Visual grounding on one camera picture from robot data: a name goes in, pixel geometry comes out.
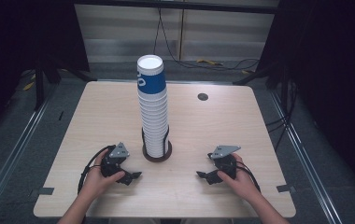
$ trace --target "wooden table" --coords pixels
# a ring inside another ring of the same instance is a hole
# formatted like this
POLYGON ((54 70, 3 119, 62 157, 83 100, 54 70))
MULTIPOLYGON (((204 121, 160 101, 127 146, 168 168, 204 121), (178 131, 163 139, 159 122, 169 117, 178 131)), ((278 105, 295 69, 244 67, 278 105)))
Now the wooden table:
POLYGON ((208 185, 196 171, 215 166, 206 156, 217 145, 234 145, 257 178, 264 197, 284 217, 295 208, 249 87, 167 84, 172 156, 147 161, 142 154, 141 118, 135 82, 90 82, 66 131, 34 213, 61 217, 77 196, 80 174, 101 148, 123 142, 131 156, 121 165, 142 171, 130 186, 114 184, 89 209, 89 217, 256 217, 225 184, 208 185), (198 99, 206 93, 208 100, 198 99))

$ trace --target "aluminum rail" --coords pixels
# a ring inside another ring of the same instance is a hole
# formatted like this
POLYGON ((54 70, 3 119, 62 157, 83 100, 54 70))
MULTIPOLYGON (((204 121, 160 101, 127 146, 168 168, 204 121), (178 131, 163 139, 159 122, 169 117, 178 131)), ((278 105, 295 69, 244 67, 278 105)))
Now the aluminum rail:
POLYGON ((29 119, 28 124, 26 125, 25 129, 23 130, 23 133, 18 140, 17 144, 15 147, 12 149, 11 153, 9 154, 4 166, 0 170, 0 195, 2 194, 4 188, 7 185, 7 182, 9 178, 11 177, 15 167, 18 164, 18 161, 23 154, 26 145, 28 144, 29 140, 31 139, 38 122, 41 120, 43 117, 44 111, 47 108, 47 105, 49 104, 50 98, 52 94, 55 92, 57 85, 53 85, 50 87, 50 93, 49 96, 47 97, 46 101, 44 101, 43 105, 37 109, 37 111, 34 112, 32 117, 29 119))
POLYGON ((299 10, 278 8, 278 7, 254 7, 254 6, 178 2, 178 1, 59 0, 59 1, 55 1, 55 3, 73 3, 73 4, 81 4, 81 5, 116 6, 116 7, 157 7, 157 8, 191 9, 191 10, 203 10, 203 11, 247 12, 247 13, 260 13, 260 14, 299 12, 299 10))
MULTIPOLYGON (((279 96, 275 91, 271 92, 271 96, 273 98, 274 104, 277 108, 277 113, 283 119, 285 118, 285 113, 281 107, 281 101, 279 96)), ((312 189, 314 190, 317 198, 319 200, 320 206, 323 209, 329 223, 331 224, 341 224, 341 218, 337 213, 337 210, 334 207, 334 203, 332 198, 329 196, 329 193, 326 191, 326 188, 323 186, 320 177, 318 176, 317 171, 314 168, 311 160, 309 159, 308 155, 306 154, 305 148, 299 135, 295 131, 293 125, 291 123, 286 123, 286 120, 283 120, 285 123, 285 128, 288 133, 289 138, 291 139, 291 143, 297 153, 297 156, 303 165, 306 175, 308 176, 308 180, 311 184, 312 189)))

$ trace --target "blue cup label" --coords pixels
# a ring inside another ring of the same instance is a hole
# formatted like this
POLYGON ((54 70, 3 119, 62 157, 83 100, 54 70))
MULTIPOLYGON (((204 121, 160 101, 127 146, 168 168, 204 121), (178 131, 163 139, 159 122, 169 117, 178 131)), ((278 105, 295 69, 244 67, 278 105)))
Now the blue cup label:
POLYGON ((166 87, 164 72, 155 76, 146 76, 138 72, 137 87, 146 94, 156 94, 163 91, 166 87))

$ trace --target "round hole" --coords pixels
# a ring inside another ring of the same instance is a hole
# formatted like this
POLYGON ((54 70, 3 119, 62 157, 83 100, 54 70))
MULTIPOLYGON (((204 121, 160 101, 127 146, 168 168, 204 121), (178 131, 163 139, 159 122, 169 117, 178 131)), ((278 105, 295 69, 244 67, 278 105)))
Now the round hole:
POLYGON ((198 94, 198 99, 201 101, 206 101, 209 97, 205 93, 199 93, 198 94))

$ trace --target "power cord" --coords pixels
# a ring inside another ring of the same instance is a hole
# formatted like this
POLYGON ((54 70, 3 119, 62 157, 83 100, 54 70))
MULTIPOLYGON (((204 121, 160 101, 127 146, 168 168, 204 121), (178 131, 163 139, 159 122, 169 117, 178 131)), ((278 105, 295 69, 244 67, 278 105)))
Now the power cord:
POLYGON ((100 151, 98 151, 90 160, 90 162, 88 162, 88 164, 85 166, 84 171, 81 174, 81 179, 78 182, 78 194, 82 189, 82 186, 84 185, 84 179, 87 176, 87 173, 90 172, 91 168, 93 168, 94 166, 91 166, 92 162, 96 159, 96 157, 99 156, 99 154, 101 154, 103 151, 105 151, 106 149, 108 149, 108 147, 104 147, 102 148, 100 151))
POLYGON ((209 69, 209 70, 214 70, 214 71, 244 70, 244 69, 249 69, 249 68, 253 67, 254 65, 256 65, 259 62, 259 59, 244 59, 244 60, 241 60, 240 62, 238 62, 238 64, 234 67, 224 67, 224 66, 210 67, 210 66, 201 66, 201 65, 197 65, 197 64, 185 63, 182 61, 178 61, 175 59, 175 57, 172 54, 171 49, 169 48, 168 39, 166 37, 165 29, 163 27, 163 18, 161 16, 161 9, 160 8, 158 8, 158 14, 159 14, 159 20, 158 20, 158 25, 157 25, 157 34, 156 34, 155 41, 154 41, 153 54, 155 54, 156 45, 157 45, 157 38, 158 38, 158 33, 159 33, 159 29, 160 29, 160 24, 161 24, 161 27, 163 29, 163 37, 165 39, 165 44, 168 49, 169 55, 172 57, 172 59, 175 63, 177 63, 180 66, 183 66, 185 68, 204 68, 204 69, 209 69), (238 68, 239 64, 244 63, 244 62, 250 62, 250 61, 254 61, 254 63, 252 63, 251 65, 246 66, 246 67, 238 68))
POLYGON ((35 73, 36 73, 35 69, 31 69, 31 70, 25 72, 24 74, 22 74, 22 75, 21 75, 21 78, 23 78, 23 77, 29 77, 29 76, 31 76, 31 75, 34 75, 35 73))
POLYGON ((250 171, 250 169, 247 167, 247 165, 245 165, 243 162, 240 162, 240 161, 236 161, 236 163, 237 163, 237 164, 241 164, 241 165, 243 165, 244 167, 238 166, 237 164, 236 164, 236 165, 221 164, 221 165, 222 165, 222 166, 228 166, 228 167, 236 168, 236 169, 238 169, 238 170, 244 171, 245 173, 247 173, 247 174, 250 176, 250 179, 251 179, 251 181, 253 182, 253 184, 254 184, 254 186, 256 187, 256 189, 257 189, 259 192, 262 192, 261 189, 260 189, 259 184, 257 183, 256 178, 254 177, 254 174, 250 171))
POLYGON ((293 81, 291 81, 291 87, 290 87, 290 97, 291 97, 291 108, 289 109, 288 113, 285 115, 285 117, 283 117, 282 119, 278 119, 276 121, 270 122, 270 125, 272 124, 276 124, 280 121, 283 121, 281 124, 279 124, 276 128, 268 131, 269 133, 281 128, 284 126, 283 131, 280 135, 280 137, 277 140, 277 144, 275 146, 275 151, 277 151, 277 148, 282 140, 283 135, 286 132, 286 129, 289 127, 289 124, 291 123, 291 115, 293 113, 294 107, 295 107, 295 103, 296 103, 296 99, 297 99, 297 95, 298 95, 298 89, 297 86, 293 83, 293 81))

